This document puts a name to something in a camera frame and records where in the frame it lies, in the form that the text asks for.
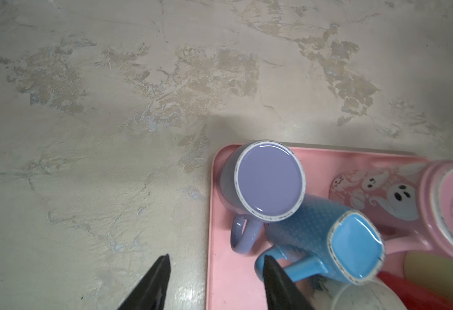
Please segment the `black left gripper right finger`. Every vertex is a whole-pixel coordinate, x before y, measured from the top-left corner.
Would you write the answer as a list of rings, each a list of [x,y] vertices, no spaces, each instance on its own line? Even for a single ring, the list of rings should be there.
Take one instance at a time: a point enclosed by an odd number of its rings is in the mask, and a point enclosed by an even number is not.
[[[314,310],[272,256],[264,258],[262,275],[268,310]]]

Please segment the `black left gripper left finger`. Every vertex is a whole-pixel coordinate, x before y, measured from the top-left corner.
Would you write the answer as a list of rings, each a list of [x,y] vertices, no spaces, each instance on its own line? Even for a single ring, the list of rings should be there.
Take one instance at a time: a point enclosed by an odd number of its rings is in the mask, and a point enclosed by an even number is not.
[[[160,256],[117,309],[163,310],[170,274],[169,255]]]

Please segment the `pink plastic tray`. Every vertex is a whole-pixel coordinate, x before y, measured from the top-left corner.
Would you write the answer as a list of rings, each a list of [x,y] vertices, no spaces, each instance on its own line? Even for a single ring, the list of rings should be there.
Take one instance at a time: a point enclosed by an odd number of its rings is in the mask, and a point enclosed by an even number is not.
[[[230,246],[230,230],[234,215],[225,208],[219,196],[217,177],[227,158],[240,144],[220,149],[212,162],[210,192],[210,232],[208,245],[208,309],[261,309],[263,281],[254,268],[256,259],[271,243],[265,234],[265,225],[254,243],[251,254],[235,253]],[[300,160],[306,175],[306,195],[329,199],[332,181],[341,173],[381,167],[396,167],[429,161],[404,154],[342,151],[294,147],[292,152]]]

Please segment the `blue ceramic mug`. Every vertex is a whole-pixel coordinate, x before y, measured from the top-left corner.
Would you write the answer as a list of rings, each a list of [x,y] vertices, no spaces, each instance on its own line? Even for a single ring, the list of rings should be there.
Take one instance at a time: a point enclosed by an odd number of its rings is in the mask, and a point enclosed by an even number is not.
[[[385,258],[378,229],[361,212],[318,196],[306,195],[291,217],[265,225],[271,248],[255,261],[264,279],[266,257],[287,260],[285,273],[294,281],[314,275],[354,285],[374,279]]]

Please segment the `purple ceramic mug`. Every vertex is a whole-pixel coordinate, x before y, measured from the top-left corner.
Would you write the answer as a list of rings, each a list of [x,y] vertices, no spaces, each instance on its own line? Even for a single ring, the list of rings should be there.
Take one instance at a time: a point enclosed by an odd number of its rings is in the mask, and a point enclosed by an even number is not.
[[[260,140],[238,147],[217,177],[222,204],[233,213],[230,246],[248,253],[266,223],[280,222],[300,208],[305,172],[287,146]]]

